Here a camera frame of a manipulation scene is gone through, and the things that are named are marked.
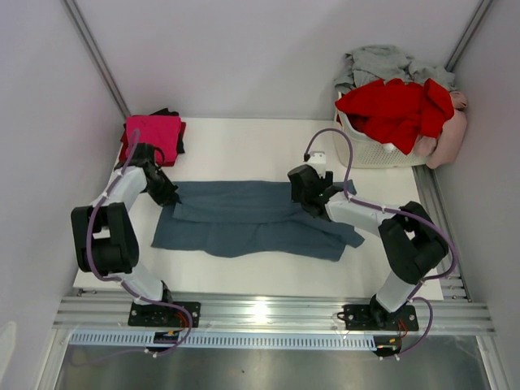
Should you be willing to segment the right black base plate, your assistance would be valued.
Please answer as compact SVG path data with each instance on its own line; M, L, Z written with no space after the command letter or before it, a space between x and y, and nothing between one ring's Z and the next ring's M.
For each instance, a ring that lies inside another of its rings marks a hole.
M419 329L416 310L411 305L404 305L397 312L388 313L385 310L374 310L368 304L348 304L342 306L342 311L336 317L350 331L416 332Z

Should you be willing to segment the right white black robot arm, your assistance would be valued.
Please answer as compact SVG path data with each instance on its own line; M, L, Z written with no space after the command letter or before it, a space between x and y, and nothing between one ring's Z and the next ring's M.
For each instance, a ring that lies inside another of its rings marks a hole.
M378 329L391 327L427 274L448 255L442 231L417 202L391 209L364 201L344 185L334 185L330 171L321 176L304 164L289 171L288 178L292 200L310 215L352 225L382 241L391 271L370 299L369 318Z

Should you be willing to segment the right corner aluminium profile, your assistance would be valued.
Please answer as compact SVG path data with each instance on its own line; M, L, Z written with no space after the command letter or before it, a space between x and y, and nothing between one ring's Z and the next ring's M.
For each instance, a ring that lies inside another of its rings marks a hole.
M448 72L455 72L455 68L462 59L462 55L465 53L494 3L494 0L480 0L478 2L477 7L462 32L462 35L457 40L456 45L444 65Z

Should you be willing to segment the folded black t shirt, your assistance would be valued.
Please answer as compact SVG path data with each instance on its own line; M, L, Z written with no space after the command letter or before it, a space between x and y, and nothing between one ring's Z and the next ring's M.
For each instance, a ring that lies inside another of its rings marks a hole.
M173 163L178 154L184 152L183 137L186 123L180 118L178 112L164 108L151 115L127 117L121 137L120 161L128 155L130 137L135 128L140 131L140 143L150 144L162 151L164 157L160 153L157 153L157 156L164 165Z

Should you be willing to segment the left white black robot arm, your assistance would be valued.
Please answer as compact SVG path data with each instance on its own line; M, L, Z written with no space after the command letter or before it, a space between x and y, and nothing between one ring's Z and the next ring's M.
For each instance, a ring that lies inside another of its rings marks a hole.
M158 148L138 143L115 166L110 182L88 206L71 212L71 227L78 267L102 282L120 284L146 315L165 326L175 317L171 293L165 282L140 263L140 247L129 215L142 193L161 207L180 201L178 187L156 162Z

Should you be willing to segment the left corner aluminium profile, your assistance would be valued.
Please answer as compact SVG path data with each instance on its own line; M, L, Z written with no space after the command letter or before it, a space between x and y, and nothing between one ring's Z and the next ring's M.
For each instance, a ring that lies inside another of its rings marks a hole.
M131 114L131 111L125 102L124 96L117 85L113 73L110 70L105 56L103 55L78 2L75 0L61 0L60 3L71 21L73 28L76 30L86 53L93 62L98 75L101 77L102 83L110 94L113 103L116 105L123 118L128 117Z

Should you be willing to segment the light pink t shirt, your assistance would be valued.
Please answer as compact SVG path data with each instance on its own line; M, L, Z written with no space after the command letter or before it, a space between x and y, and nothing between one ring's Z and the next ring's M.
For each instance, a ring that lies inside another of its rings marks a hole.
M464 110L468 101L460 91L450 93L454 114L444 123L438 138L419 136L414 146L414 153L426 159L426 166L436 169L445 164L454 163L462 147L466 133L467 119Z

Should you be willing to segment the right side aluminium rail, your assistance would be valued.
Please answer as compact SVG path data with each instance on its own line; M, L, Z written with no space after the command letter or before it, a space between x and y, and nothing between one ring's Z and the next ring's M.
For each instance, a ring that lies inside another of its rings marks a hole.
M436 266L435 271L429 274L430 280L424 282L418 290L416 297L427 297L427 294L430 294L430 301L472 302L436 174L425 165L413 167L412 171L420 203L428 213L431 222L440 231L441 242L448 250L447 255Z

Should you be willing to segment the corner aluminium profile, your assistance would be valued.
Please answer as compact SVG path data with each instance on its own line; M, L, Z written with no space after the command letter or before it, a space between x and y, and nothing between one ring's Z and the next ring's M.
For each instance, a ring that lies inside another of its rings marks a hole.
M86 53L93 62L98 75L101 77L102 83L110 94L113 103L116 105L123 118L128 117L131 114L131 111L125 102L124 96L117 85L113 73L110 70L105 56L103 55L78 2L75 0L61 0L60 3L71 21L73 28L76 30Z
M480 0L478 2L477 7L462 32L462 35L457 40L456 45L444 65L448 72L455 72L455 68L462 59L462 55L465 53L494 3L494 0Z

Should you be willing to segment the aluminium mounting rail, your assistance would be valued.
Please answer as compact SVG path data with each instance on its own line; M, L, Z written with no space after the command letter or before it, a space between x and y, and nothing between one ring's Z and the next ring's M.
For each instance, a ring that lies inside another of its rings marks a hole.
M359 298L269 297L178 292L177 301L201 303L199 329L213 332L332 334L344 330L336 317L346 304ZM55 315L55 329L124 329L131 297L120 290L73 292L65 296ZM435 336L493 336L496 333L486 305L468 301L415 303L418 324L424 329L433 313L430 333Z

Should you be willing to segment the blue grey t shirt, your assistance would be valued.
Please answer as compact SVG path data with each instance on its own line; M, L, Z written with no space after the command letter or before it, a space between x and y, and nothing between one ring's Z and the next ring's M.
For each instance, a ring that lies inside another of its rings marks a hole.
M316 219L291 200L288 182L184 181L162 209L152 246L221 258L282 252L337 262L364 238L354 227Z

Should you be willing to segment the white plastic laundry basket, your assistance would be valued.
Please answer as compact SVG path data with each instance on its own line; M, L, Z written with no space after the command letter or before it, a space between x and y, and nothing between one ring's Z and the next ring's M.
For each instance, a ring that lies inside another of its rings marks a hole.
M394 167L415 167L424 165L426 158L416 155L414 152L403 154L395 147L384 146L372 140L365 134L355 130L347 115L335 109L334 126L345 134L353 146L354 168L386 169Z

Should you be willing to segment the folded pink t shirt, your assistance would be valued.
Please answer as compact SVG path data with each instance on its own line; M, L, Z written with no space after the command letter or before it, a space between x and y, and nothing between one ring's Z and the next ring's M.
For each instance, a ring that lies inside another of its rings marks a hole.
M125 134L128 147L137 143L152 145L158 150L156 160L162 166L172 166L179 154L178 143L182 121L170 115L134 115L127 117Z

